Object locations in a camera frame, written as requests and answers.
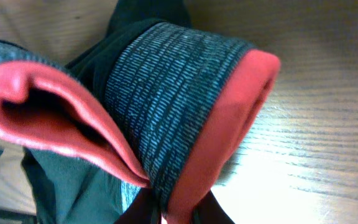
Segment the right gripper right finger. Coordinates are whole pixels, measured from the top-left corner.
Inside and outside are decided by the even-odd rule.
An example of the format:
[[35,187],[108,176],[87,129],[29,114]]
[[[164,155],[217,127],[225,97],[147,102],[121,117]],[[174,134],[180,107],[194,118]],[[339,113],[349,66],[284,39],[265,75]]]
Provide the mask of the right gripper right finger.
[[209,191],[193,211],[193,224],[234,224]]

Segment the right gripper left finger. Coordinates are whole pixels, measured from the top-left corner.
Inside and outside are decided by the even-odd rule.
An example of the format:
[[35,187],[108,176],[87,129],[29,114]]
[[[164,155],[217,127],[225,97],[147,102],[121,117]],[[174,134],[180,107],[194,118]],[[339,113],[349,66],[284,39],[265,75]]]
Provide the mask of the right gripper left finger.
[[114,224],[160,224],[160,209],[151,189],[141,189]]

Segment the black leggings with red waistband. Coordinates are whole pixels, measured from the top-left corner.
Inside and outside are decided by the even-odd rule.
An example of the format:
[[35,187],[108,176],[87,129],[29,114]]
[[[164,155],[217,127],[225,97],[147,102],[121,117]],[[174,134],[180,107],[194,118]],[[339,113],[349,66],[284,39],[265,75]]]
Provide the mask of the black leggings with red waistband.
[[160,223],[193,223],[279,70],[193,29],[182,1],[119,1],[64,66],[0,40],[0,139],[24,148],[39,223],[114,223],[141,189]]

